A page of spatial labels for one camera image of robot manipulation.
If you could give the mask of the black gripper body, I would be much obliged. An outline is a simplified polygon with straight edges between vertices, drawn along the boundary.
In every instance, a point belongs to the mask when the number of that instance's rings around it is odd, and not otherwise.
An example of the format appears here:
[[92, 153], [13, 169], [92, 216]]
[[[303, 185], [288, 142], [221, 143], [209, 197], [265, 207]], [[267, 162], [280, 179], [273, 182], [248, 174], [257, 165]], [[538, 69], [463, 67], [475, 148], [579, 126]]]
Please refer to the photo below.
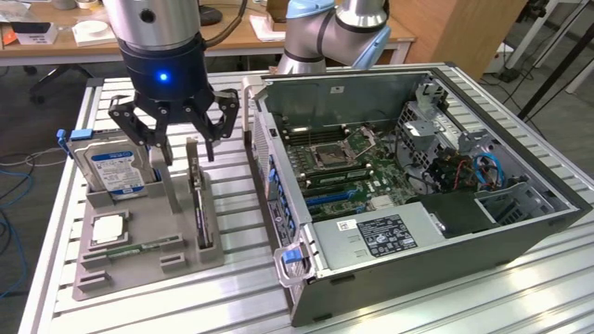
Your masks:
[[201, 35], [168, 50], [137, 49], [124, 41], [118, 46], [136, 90], [136, 107], [149, 116], [160, 116], [158, 108], [165, 106], [169, 123], [188, 122], [184, 105], [204, 112], [212, 104]]

